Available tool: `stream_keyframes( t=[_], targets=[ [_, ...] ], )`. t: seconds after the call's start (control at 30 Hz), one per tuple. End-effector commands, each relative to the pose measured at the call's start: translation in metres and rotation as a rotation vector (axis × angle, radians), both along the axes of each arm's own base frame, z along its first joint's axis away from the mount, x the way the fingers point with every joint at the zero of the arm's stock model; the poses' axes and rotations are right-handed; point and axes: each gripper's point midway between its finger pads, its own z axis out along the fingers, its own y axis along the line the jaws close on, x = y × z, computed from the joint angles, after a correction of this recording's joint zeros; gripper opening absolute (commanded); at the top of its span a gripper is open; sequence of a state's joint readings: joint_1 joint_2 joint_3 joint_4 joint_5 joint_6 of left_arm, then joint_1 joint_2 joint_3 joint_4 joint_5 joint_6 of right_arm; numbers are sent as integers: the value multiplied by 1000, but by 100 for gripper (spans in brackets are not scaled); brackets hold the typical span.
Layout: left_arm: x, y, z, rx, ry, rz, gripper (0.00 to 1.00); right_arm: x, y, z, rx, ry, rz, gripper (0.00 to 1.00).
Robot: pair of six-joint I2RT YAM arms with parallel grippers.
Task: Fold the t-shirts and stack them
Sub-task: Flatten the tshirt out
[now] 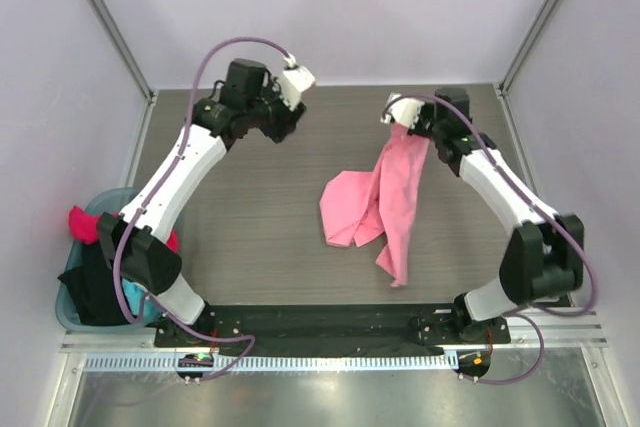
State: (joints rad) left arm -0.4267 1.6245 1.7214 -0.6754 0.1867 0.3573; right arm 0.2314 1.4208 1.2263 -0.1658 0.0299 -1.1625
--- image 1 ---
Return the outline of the light pink t-shirt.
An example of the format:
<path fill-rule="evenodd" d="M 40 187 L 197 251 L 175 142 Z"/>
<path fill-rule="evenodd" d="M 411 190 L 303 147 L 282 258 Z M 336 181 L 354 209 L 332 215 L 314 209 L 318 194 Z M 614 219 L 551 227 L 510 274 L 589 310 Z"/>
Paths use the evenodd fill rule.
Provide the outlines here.
<path fill-rule="evenodd" d="M 386 244 L 376 263 L 394 287 L 408 283 L 408 255 L 418 191 L 430 141 L 394 124 L 371 171 L 342 171 L 319 201 L 325 241 L 361 247 L 380 236 Z"/>

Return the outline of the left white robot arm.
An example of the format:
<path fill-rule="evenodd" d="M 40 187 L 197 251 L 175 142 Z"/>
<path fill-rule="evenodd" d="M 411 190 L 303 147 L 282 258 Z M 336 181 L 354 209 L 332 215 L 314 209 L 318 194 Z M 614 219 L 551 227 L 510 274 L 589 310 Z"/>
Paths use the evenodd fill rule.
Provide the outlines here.
<path fill-rule="evenodd" d="M 98 220 L 119 302 L 126 300 L 121 288 L 129 281 L 177 324 L 188 345 L 210 340 L 211 306 L 184 278 L 182 259 L 168 245 L 170 234 L 204 177 L 250 130 L 275 143 L 295 131 L 306 111 L 303 94 L 315 82 L 309 69 L 292 60 L 274 76 L 260 62 L 236 59 L 215 93 L 190 105 L 176 144 L 140 193 L 117 215 Z"/>

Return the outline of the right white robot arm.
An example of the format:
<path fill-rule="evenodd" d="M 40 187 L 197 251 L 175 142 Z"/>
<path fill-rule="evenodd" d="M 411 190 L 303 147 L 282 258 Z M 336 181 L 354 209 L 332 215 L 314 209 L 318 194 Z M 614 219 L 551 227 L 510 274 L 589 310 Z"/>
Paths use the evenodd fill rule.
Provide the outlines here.
<path fill-rule="evenodd" d="M 584 280 L 581 220 L 559 214 L 536 197 L 496 144 L 473 126 L 469 108 L 464 89 L 443 88 L 392 109 L 410 134 L 434 142 L 439 159 L 479 194 L 509 236 L 497 276 L 454 300 L 451 330 L 466 343 L 476 341 L 503 315 L 573 292 Z"/>

